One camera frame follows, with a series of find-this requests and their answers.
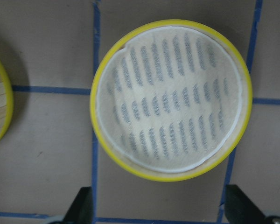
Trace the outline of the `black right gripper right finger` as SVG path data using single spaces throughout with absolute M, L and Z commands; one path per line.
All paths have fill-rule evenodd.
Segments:
M 237 186 L 226 185 L 224 213 L 230 224 L 266 224 L 266 216 Z

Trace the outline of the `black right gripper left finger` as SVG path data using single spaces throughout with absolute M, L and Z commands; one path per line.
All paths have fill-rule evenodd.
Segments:
M 92 221 L 92 187 L 82 187 L 64 216 L 64 222 L 66 224 L 91 224 Z

